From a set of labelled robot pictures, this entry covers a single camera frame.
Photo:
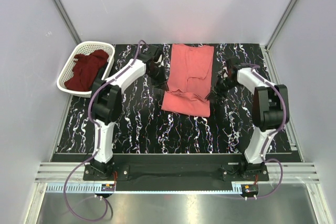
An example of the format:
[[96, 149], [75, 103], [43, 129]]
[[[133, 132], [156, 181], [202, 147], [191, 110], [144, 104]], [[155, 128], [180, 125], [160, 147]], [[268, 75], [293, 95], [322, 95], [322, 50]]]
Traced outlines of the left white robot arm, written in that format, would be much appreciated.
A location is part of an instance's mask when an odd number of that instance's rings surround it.
[[155, 88], [167, 91], [163, 50], [146, 45], [145, 51], [138, 48], [135, 57], [122, 69], [105, 80], [96, 78], [92, 86], [88, 107], [89, 120], [94, 124], [94, 151], [86, 166], [85, 174], [103, 180], [113, 177], [113, 130], [122, 112], [122, 95], [138, 78], [147, 75]]

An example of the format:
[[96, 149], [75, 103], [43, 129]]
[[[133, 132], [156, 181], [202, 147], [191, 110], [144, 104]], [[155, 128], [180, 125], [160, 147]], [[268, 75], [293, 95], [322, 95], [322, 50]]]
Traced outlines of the pink t shirt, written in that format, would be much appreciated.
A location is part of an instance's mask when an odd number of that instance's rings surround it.
[[162, 110], [209, 117], [206, 97], [211, 91], [213, 59], [213, 46], [174, 44], [167, 81], [169, 90], [164, 94]]

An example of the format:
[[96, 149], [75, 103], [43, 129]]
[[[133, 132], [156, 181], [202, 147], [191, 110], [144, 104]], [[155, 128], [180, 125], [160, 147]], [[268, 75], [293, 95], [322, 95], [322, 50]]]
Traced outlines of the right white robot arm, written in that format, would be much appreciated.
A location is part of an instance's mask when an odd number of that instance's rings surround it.
[[258, 65], [229, 58], [226, 67], [218, 74], [215, 86], [206, 96], [209, 101], [225, 98], [229, 90], [237, 86], [243, 86], [253, 94], [251, 116], [254, 131], [237, 169], [231, 173], [244, 180], [266, 171], [265, 157], [271, 141], [290, 119], [287, 86], [265, 79], [257, 68]]

